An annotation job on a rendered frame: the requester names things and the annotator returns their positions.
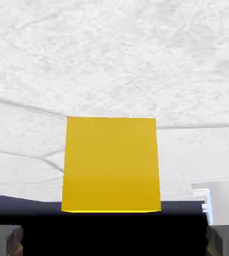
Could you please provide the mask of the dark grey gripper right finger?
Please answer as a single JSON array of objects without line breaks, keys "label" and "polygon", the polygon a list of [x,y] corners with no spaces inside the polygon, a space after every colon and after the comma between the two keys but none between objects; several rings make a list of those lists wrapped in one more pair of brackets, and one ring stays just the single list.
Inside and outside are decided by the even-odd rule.
[{"label": "dark grey gripper right finger", "polygon": [[209,225],[206,256],[229,256],[229,225]]}]

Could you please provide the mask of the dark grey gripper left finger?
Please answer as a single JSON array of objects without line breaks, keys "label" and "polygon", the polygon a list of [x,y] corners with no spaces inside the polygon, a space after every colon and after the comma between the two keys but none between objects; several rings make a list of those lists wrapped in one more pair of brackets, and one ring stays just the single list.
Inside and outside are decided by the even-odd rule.
[{"label": "dark grey gripper left finger", "polygon": [[0,225],[0,256],[24,256],[20,225]]}]

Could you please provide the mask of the large yellow box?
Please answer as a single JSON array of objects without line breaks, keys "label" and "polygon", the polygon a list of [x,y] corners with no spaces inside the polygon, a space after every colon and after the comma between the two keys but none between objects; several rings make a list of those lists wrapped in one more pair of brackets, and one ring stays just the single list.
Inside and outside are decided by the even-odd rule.
[{"label": "large yellow box", "polygon": [[154,118],[67,118],[61,209],[71,213],[161,210]]}]

